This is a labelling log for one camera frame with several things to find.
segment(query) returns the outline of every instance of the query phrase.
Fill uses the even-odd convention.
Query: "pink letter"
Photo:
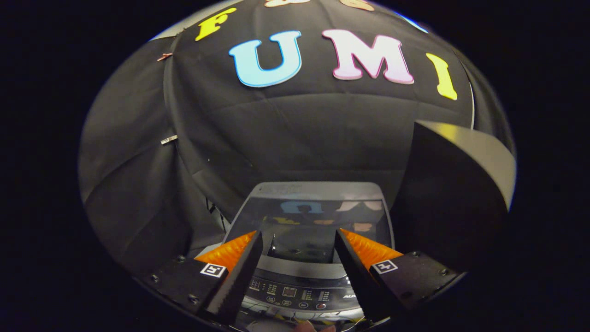
[[[353,56],[359,60],[369,75],[376,79],[383,60],[387,70],[383,76],[390,81],[402,84],[413,84],[414,78],[402,54],[402,43],[394,38],[377,35],[372,47],[368,47],[359,37],[348,30],[326,30],[324,37],[330,38],[336,49],[338,68],[334,69],[334,77],[341,80],[356,80],[363,77],[363,72],[355,67]]]

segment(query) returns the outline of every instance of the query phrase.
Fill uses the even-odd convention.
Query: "finger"
[[[330,327],[326,327],[324,328],[322,331],[320,332],[336,332],[336,327],[334,325],[330,326]]]
[[[309,320],[307,320],[297,325],[293,332],[316,332],[316,329],[313,328],[313,325],[309,322]]]

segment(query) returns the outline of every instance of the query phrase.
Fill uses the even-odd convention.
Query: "wire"
[[[244,331],[240,330],[239,328],[233,327],[233,326],[231,326],[231,325],[228,325],[228,326],[229,326],[229,327],[231,327],[231,328],[233,328],[233,329],[234,329],[234,330],[236,330],[236,331],[244,332]]]
[[[352,328],[353,328],[353,327],[355,327],[357,324],[359,324],[359,323],[360,323],[360,322],[361,322],[361,321],[362,321],[364,318],[365,318],[365,316],[363,316],[363,317],[362,317],[362,318],[361,318],[361,319],[360,319],[358,322],[356,322],[356,323],[355,323],[355,325],[353,325],[353,326],[351,326],[351,327],[349,327],[349,328],[347,328],[347,329],[345,329],[345,330],[342,330],[342,331],[340,331],[340,332],[346,332],[346,331],[348,331],[348,330],[352,329]]]

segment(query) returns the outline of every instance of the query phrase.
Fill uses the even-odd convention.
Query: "black panel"
[[[428,301],[457,276],[453,270],[417,251],[373,264],[370,272],[381,288],[388,289],[407,309]]]
[[[182,257],[170,261],[151,275],[145,275],[143,280],[170,301],[196,314],[209,302],[227,275],[224,266]]]
[[[396,250],[420,249],[457,271],[479,263],[507,216],[496,183],[457,146],[416,124],[390,212]]]

